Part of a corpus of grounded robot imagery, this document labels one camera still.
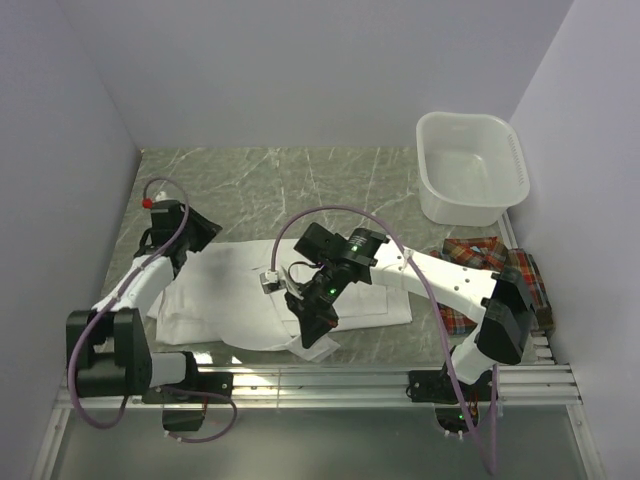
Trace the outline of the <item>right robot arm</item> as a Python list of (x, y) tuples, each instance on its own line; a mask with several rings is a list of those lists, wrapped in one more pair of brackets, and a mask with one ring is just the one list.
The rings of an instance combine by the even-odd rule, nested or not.
[(451, 351), (452, 367), (440, 376), (451, 399), (465, 398), (494, 365), (522, 360), (535, 308), (522, 274), (511, 267), (495, 272), (461, 266), (399, 247), (383, 233), (358, 228), (344, 238), (317, 223), (294, 250), (317, 269), (305, 282), (295, 281), (286, 268), (279, 270), (304, 348), (338, 325), (335, 302), (348, 286), (363, 283), (422, 295), (474, 322)]

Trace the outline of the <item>white long sleeve shirt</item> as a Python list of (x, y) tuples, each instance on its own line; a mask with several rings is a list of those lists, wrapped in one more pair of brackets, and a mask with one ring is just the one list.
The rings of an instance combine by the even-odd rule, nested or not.
[[(147, 316), (156, 319), (156, 341), (187, 345), (222, 341), (243, 350), (289, 351), (320, 362), (340, 348), (323, 336), (302, 347), (300, 327), (284, 290), (265, 294), (259, 275), (269, 267), (273, 240), (211, 243), (188, 258), (177, 279), (161, 293)], [(351, 284), (334, 303), (334, 332), (410, 324), (404, 291)]]

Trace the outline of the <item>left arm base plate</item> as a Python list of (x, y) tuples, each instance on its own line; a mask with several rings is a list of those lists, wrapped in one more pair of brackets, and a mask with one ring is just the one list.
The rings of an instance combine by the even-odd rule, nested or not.
[(211, 400), (197, 395), (197, 392), (230, 398), (233, 380), (234, 375), (229, 372), (199, 373), (192, 380), (185, 380), (179, 384), (154, 387), (141, 397), (141, 401), (144, 404), (196, 404), (204, 401), (223, 403), (223, 400), (218, 398)]

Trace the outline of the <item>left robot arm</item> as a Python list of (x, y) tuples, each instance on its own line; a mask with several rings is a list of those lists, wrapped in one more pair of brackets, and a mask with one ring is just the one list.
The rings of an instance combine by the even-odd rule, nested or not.
[(191, 354), (153, 354), (143, 320), (177, 279), (189, 253), (208, 246), (223, 227), (178, 200), (146, 202), (151, 225), (116, 287), (66, 321), (67, 380), (72, 397), (130, 397), (162, 386), (179, 402), (195, 399), (201, 377)]

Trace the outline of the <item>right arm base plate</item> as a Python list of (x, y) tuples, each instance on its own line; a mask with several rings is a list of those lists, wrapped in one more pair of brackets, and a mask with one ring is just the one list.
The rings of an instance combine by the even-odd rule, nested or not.
[[(493, 391), (492, 372), (485, 371), (474, 384), (459, 383), (466, 402), (489, 402), (498, 399), (498, 391)], [(413, 403), (434, 403), (455, 405), (459, 401), (454, 392), (450, 376), (441, 370), (410, 370), (405, 394)]]

